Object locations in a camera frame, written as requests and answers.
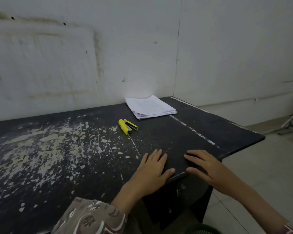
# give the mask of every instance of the right hand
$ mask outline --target right hand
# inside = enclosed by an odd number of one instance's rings
[[[219,192],[235,198],[241,187],[245,185],[240,178],[205,150],[188,150],[187,153],[197,156],[184,155],[187,160],[205,169],[207,174],[192,167],[187,168],[187,172],[200,177]]]

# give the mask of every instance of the yellow stapler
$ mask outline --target yellow stapler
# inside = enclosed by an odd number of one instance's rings
[[[133,129],[138,131],[138,127],[126,119],[119,119],[118,124],[126,135],[129,135]]]

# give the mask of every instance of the white paper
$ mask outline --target white paper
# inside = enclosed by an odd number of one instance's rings
[[[138,119],[177,113],[173,107],[154,95],[149,98],[125,98],[125,102]]]

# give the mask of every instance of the wall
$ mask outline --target wall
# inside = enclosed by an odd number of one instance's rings
[[[0,0],[0,120],[173,95],[180,4]]]
[[[182,0],[174,96],[241,125],[293,113],[293,0]]]
[[[152,94],[293,113],[293,0],[0,0],[0,120]]]

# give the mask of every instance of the worn table surface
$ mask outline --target worn table surface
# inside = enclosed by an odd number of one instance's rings
[[[172,97],[162,100],[178,113],[137,120],[126,104],[118,104],[1,121],[0,233],[48,230],[75,196],[111,202],[142,155],[154,149],[168,153],[166,169],[176,169],[174,180],[186,175],[188,149],[222,159],[265,138]],[[126,136],[119,119],[139,131]],[[191,205],[207,186],[188,176],[167,187],[176,190],[168,200]]]

